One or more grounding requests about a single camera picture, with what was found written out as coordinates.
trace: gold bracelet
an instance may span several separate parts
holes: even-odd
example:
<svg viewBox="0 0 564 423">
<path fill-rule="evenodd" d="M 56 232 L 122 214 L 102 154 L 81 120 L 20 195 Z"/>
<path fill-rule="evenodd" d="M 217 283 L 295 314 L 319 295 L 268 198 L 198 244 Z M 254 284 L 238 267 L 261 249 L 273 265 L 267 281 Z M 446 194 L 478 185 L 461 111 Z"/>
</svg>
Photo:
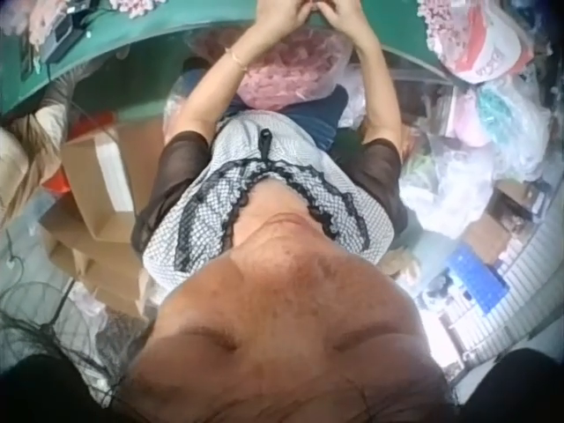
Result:
<svg viewBox="0 0 564 423">
<path fill-rule="evenodd" d="M 243 69 L 244 72 L 247 72 L 249 70 L 249 67 L 247 67 L 243 63 L 243 61 L 230 48 L 226 48 L 226 53 L 228 53 L 231 56 L 233 61 L 237 63 L 241 67 L 241 69 Z"/>
</svg>

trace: blue plastic crate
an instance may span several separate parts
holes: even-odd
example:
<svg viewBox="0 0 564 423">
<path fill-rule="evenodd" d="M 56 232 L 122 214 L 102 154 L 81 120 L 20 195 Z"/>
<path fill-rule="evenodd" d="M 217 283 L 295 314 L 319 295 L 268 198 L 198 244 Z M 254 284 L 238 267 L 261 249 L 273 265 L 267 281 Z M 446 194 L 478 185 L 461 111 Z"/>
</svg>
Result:
<svg viewBox="0 0 564 423">
<path fill-rule="evenodd" d="M 485 314 L 492 311 L 509 292 L 507 284 L 482 263 L 464 242 L 447 259 L 447 266 Z"/>
</svg>

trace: black lace trim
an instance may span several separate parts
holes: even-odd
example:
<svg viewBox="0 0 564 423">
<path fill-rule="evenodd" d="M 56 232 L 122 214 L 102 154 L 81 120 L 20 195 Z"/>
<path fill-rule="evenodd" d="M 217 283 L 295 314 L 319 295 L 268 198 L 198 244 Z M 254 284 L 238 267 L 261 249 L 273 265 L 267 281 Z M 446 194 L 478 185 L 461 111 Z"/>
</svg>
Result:
<svg viewBox="0 0 564 423">
<path fill-rule="evenodd" d="M 254 171 L 252 174 L 245 176 L 245 171 L 250 164 L 258 163 L 260 168 Z M 218 185 L 221 180 L 224 180 L 226 173 L 235 169 L 240 169 L 240 181 L 241 184 L 234 189 L 240 191 L 237 199 L 231 204 L 231 211 L 225 216 L 222 221 L 221 230 L 223 232 L 221 237 L 221 252 L 230 249 L 233 246 L 233 226 L 235 221 L 239 218 L 241 209 L 245 207 L 249 202 L 249 192 L 261 181 L 268 178 L 271 174 L 277 174 L 282 177 L 288 186 L 299 193 L 308 203 L 308 210 L 311 217 L 315 221 L 319 222 L 324 233 L 332 240 L 336 240 L 339 236 L 338 230 L 333 227 L 332 215 L 324 210 L 322 206 L 317 203 L 313 195 L 303 187 L 299 182 L 293 179 L 292 173 L 288 172 L 287 169 L 296 169 L 301 173 L 308 173 L 312 178 L 317 179 L 323 187 L 334 197 L 340 197 L 345 205 L 347 213 L 355 219 L 356 225 L 359 229 L 360 235 L 363 240 L 363 249 L 368 249 L 370 246 L 370 240 L 368 238 L 368 230 L 365 220 L 359 215 L 356 207 L 354 206 L 353 196 L 351 194 L 341 193 L 334 185 L 325 179 L 325 175 L 322 172 L 317 171 L 312 166 L 300 166 L 294 165 L 286 162 L 285 160 L 264 160 L 260 158 L 256 159 L 242 159 L 227 162 L 213 174 L 211 174 L 204 182 L 202 182 L 196 195 L 191 198 L 188 203 L 184 206 L 182 215 L 180 218 L 180 227 L 186 228 L 187 236 L 179 237 L 178 245 L 174 256 L 174 269 L 176 271 L 186 272 L 189 268 L 190 261 L 199 259 L 198 256 L 193 256 L 193 252 L 190 251 L 190 240 L 192 225 L 190 221 L 193 219 L 197 208 L 207 202 L 208 196 L 213 192 L 214 188 Z"/>
</svg>

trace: green table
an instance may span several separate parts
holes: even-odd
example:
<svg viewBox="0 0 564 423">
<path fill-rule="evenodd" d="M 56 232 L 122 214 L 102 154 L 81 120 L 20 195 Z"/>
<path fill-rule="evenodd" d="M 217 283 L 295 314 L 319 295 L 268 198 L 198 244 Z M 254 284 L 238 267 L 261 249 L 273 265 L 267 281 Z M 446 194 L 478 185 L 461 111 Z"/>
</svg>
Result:
<svg viewBox="0 0 564 423">
<path fill-rule="evenodd" d="M 425 23 L 417 16 L 417 0 L 363 1 L 369 21 L 385 48 L 443 76 L 442 68 L 427 49 Z M 108 8 L 108 0 L 101 2 Z M 97 11 L 84 37 L 58 64 L 51 66 L 56 78 L 74 66 L 122 46 L 190 28 L 254 18 L 256 0 L 168 0 L 148 15 L 129 19 L 126 14 Z M 46 67 L 21 77 L 20 42 L 16 37 L 0 40 L 0 111 L 7 113 L 37 93 L 48 82 Z"/>
</svg>

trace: box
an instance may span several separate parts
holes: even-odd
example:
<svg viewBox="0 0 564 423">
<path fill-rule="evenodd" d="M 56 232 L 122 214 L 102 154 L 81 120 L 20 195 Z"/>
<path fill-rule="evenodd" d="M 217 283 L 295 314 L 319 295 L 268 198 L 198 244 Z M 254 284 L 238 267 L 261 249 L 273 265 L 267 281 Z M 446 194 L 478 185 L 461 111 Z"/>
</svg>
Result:
<svg viewBox="0 0 564 423">
<path fill-rule="evenodd" d="M 96 241 L 80 219 L 72 196 L 60 199 L 41 218 L 51 261 L 89 291 L 101 287 L 123 298 L 139 300 L 143 265 L 129 244 Z"/>
<path fill-rule="evenodd" d="M 41 238 L 43 239 L 43 246 L 49 261 L 55 267 L 61 269 L 67 275 L 76 279 L 78 277 L 77 269 L 74 264 L 74 257 L 72 249 L 69 249 L 64 244 L 59 242 L 45 229 L 41 229 Z"/>
<path fill-rule="evenodd" d="M 141 290 L 144 292 L 143 297 L 139 300 L 123 298 L 116 295 L 114 292 L 104 289 L 103 287 L 97 287 L 94 290 L 93 295 L 96 300 L 115 311 L 120 311 L 126 315 L 145 319 L 145 303 L 152 279 L 146 271 L 142 271 L 139 275 L 138 283 L 141 286 Z"/>
<path fill-rule="evenodd" d="M 468 226 L 463 241 L 471 246 L 482 262 L 494 266 L 508 247 L 511 234 L 489 213 Z"/>
<path fill-rule="evenodd" d="M 107 307 L 113 309 L 114 311 L 122 312 L 126 315 L 132 317 L 145 318 L 145 300 L 128 300 L 115 295 L 104 288 L 97 288 L 94 293 L 94 298 L 105 304 Z"/>
<path fill-rule="evenodd" d="M 495 184 L 495 188 L 529 211 L 539 194 L 538 189 L 532 185 L 512 180 L 499 181 Z"/>
<path fill-rule="evenodd" d="M 160 118 L 97 129 L 63 145 L 64 172 L 95 240 L 130 242 L 163 148 Z"/>
</svg>

